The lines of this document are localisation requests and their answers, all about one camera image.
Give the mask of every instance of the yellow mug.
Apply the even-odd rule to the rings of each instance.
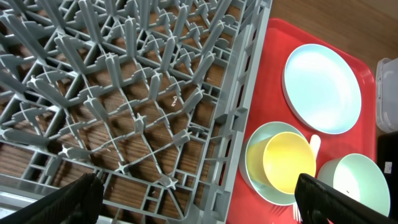
[[[317,163],[307,140],[283,132],[248,147],[247,165],[252,180],[285,194],[294,194],[301,173],[315,175]]]

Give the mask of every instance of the gray plastic dish rack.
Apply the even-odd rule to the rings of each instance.
[[[97,173],[104,181],[105,191],[111,188],[109,182],[113,177],[145,188],[140,205],[105,199],[103,204],[116,207],[118,212],[114,218],[100,216],[98,223],[124,223],[118,221],[121,210],[141,214],[140,223],[147,223],[147,217],[166,223],[225,223],[271,4],[272,0],[0,0],[0,22],[10,31],[0,34],[0,86],[3,89],[0,99],[9,99],[0,115],[0,142],[32,152],[20,177],[0,174],[0,202],[23,207],[57,190],[51,183],[61,164],[69,162]],[[178,13],[168,12],[171,6],[176,7]],[[231,6],[239,9],[238,19],[227,14]],[[45,16],[37,13],[42,10]],[[153,13],[156,20],[150,19]],[[206,27],[189,21],[195,16],[200,16]],[[188,27],[188,32],[182,35],[184,27]],[[232,39],[228,41],[222,34]],[[203,44],[200,41],[204,35],[208,37]],[[45,44],[40,42],[43,38],[48,40]],[[124,48],[113,44],[117,38],[124,40]],[[196,47],[186,44],[187,39],[193,39]],[[15,45],[24,46],[31,56],[10,53],[9,49]],[[79,49],[86,49],[85,57],[81,57]],[[149,58],[148,52],[154,52],[156,60]],[[56,57],[60,54],[63,60]],[[195,59],[200,63],[193,69],[191,62]],[[123,78],[120,66],[125,62],[134,62],[136,67],[128,78]],[[184,64],[188,72],[176,70],[179,64]],[[213,64],[224,68],[220,87],[205,82]],[[29,71],[22,75],[19,68],[26,66]],[[90,85],[88,76],[104,69],[108,70],[111,84]],[[160,87],[164,78],[170,83],[167,88]],[[57,83],[65,79],[72,84],[62,93]],[[144,82],[148,94],[143,99],[130,100],[123,88],[136,82]],[[183,99],[182,89],[186,85],[196,85],[196,88]],[[119,91],[124,102],[108,111],[98,98],[111,91]],[[181,107],[168,113],[157,99],[170,93],[173,105],[179,103]],[[154,102],[160,114],[151,122],[147,116],[134,111],[148,101]],[[192,120],[200,101],[215,107],[209,128]],[[79,122],[71,119],[69,108],[79,104],[84,104],[92,119]],[[43,131],[36,117],[47,112],[53,117]],[[134,127],[132,132],[117,136],[110,128],[109,118],[123,112],[131,116]],[[185,129],[174,133],[170,120],[179,114],[186,114],[188,123]],[[21,122],[28,123],[33,131],[16,128]],[[108,136],[99,147],[88,149],[79,130],[95,123],[103,123]],[[172,142],[154,148],[145,140],[144,131],[159,123],[164,123]],[[218,134],[212,133],[216,124],[220,126]],[[72,135],[78,145],[62,144],[58,153],[53,153],[50,142],[67,134]],[[142,137],[149,152],[129,161],[119,151],[118,143],[134,135]],[[203,145],[194,174],[177,166],[189,141]],[[212,155],[207,156],[211,142],[215,148]],[[156,154],[170,146],[176,147],[178,153],[172,172],[165,172]],[[115,170],[96,166],[91,161],[97,152],[110,151],[109,148],[119,157],[119,167]],[[47,162],[38,163],[43,156],[48,158]],[[129,169],[147,158],[153,159],[156,175],[160,177],[154,182],[134,177]],[[209,164],[208,175],[201,180],[204,163]],[[41,170],[42,174],[32,180],[35,170]],[[181,180],[175,178],[177,174],[182,176]],[[192,181],[190,186],[187,186],[188,179]],[[196,203],[198,185],[204,188]],[[176,188],[189,192],[184,207],[174,192]],[[153,189],[159,190],[156,197]],[[178,218],[159,213],[166,194],[170,195],[168,200],[175,205]],[[148,202],[154,205],[153,209],[146,209]]]

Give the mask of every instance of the light blue plate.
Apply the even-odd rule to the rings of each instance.
[[[303,123],[327,134],[350,130],[361,112],[361,92],[349,65],[318,44],[296,48],[286,62],[282,86],[290,109]]]
[[[278,133],[285,131],[297,133],[303,136],[304,138],[304,135],[299,130],[297,130],[295,127],[287,123],[278,122],[278,121],[266,123],[257,128],[253,132],[249,140],[243,144],[241,157],[239,158],[239,171],[241,172],[241,175],[244,181],[248,184],[248,186],[250,186],[250,188],[255,190],[263,199],[267,200],[270,203],[273,203],[274,205],[281,205],[281,206],[293,204],[296,201],[294,195],[284,194],[276,189],[273,189],[271,187],[257,183],[255,180],[252,180],[246,168],[246,151],[249,146],[263,139],[266,139],[270,136],[274,136]]]

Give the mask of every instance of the white fork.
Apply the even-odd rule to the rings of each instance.
[[[320,137],[317,136],[316,134],[311,136],[310,146],[311,146],[311,149],[312,149],[312,151],[313,151],[313,153],[315,155],[315,159],[317,159],[319,148],[321,146]],[[302,218],[301,218],[299,207],[297,206],[297,202],[295,202],[293,204],[293,218],[294,218],[294,220],[296,220],[296,221],[298,221],[300,223],[303,221]]]

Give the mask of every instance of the red placemat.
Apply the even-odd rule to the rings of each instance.
[[[291,112],[282,92],[282,72],[290,53],[303,44],[321,44],[337,52],[348,63],[361,89],[362,108],[358,122],[343,134],[323,134],[306,127]],[[281,20],[270,19],[261,54],[256,86],[246,126],[245,139],[262,124],[283,121],[295,126],[309,140],[312,134],[321,137],[317,158],[317,171],[335,158],[360,153],[376,159],[376,85],[369,67],[362,61],[344,53],[326,42]],[[236,180],[229,207],[229,224],[297,223],[292,206],[280,207],[266,202],[246,185],[240,172]]]

